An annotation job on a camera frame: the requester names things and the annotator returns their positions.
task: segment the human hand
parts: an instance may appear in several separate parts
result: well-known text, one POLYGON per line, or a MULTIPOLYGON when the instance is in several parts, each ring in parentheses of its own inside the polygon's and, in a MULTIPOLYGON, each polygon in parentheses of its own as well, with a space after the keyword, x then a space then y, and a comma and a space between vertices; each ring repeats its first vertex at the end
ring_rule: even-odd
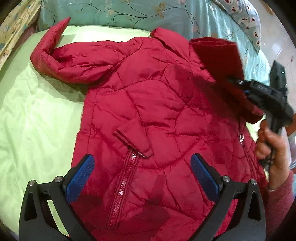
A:
POLYGON ((267 141, 275 151, 274 163, 269 169, 269 183, 268 187, 270 190, 279 188, 289 176, 289 164, 286 154, 286 143, 285 140, 272 132, 267 125, 266 120, 263 120, 260 124, 261 129, 258 131, 257 146, 255 148, 255 154, 258 159, 266 158, 270 153, 271 149, 265 144, 267 141))

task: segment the pocket zipper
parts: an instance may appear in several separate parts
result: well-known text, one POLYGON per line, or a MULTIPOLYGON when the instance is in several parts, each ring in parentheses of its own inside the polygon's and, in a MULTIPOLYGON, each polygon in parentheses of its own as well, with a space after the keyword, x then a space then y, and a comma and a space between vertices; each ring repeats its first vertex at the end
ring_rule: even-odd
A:
POLYGON ((136 167, 138 157, 139 153, 135 150, 132 150, 130 156, 127 158, 126 165, 123 168, 120 185, 117 188, 115 200, 113 202, 112 211, 110 214, 110 228, 115 228, 115 226, 118 223, 118 218, 121 212, 122 203, 124 201, 124 195, 127 188, 126 184, 131 178, 131 174, 133 173, 136 167))
POLYGON ((244 153, 245 153, 246 158, 247 158, 247 160, 248 160, 248 164, 249 164, 249 166, 250 166, 250 171, 251 171, 252 179, 255 179, 254 171, 253 171, 253 169, 252 169, 252 164, 251 164, 251 161, 250 161, 250 157, 249 157, 249 154, 248 154, 248 152, 247 152, 247 149, 246 149, 246 147, 245 147, 245 145, 244 145, 244 134, 242 134, 242 133, 239 134, 239 141, 240 141, 240 143, 241 143, 242 148, 244 149, 244 153))

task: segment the finger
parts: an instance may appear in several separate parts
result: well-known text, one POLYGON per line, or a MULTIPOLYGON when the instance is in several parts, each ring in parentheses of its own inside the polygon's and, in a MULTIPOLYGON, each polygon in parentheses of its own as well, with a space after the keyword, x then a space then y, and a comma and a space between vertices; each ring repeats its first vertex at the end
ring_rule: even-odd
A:
POLYGON ((257 141, 265 142, 265 133, 263 129, 259 129, 257 141))
POLYGON ((277 151, 286 151, 286 144, 281 136, 275 134, 268 128, 264 130, 264 134, 266 141, 271 144, 277 151))
POLYGON ((267 124, 267 121, 266 119, 264 119, 263 121, 261 121, 260 123, 260 127, 265 130, 266 128, 268 128, 268 124, 267 124))
POLYGON ((258 157, 259 160, 263 160, 267 157, 267 155, 262 154, 259 150, 255 150, 255 155, 258 157))
POLYGON ((266 156, 268 156, 271 153, 271 149, 265 143, 260 141, 257 141, 256 149, 266 156))

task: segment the wrist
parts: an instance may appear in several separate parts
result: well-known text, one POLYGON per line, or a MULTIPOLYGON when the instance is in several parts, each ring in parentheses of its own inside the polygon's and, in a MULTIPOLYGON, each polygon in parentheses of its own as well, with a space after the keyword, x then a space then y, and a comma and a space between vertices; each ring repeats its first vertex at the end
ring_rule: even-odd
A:
POLYGON ((289 177, 289 167, 276 169, 271 166, 270 172, 269 172, 269 183, 268 188, 269 190, 275 190, 279 188, 281 185, 284 184, 284 182, 289 177))

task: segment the white pillow with red print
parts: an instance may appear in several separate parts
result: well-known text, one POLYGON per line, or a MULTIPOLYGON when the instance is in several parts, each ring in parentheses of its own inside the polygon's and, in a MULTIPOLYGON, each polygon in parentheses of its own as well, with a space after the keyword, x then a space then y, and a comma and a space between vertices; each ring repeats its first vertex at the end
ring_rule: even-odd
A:
POLYGON ((252 41, 257 52, 261 44, 261 23, 256 9, 248 0, 215 0, 237 22, 252 41))

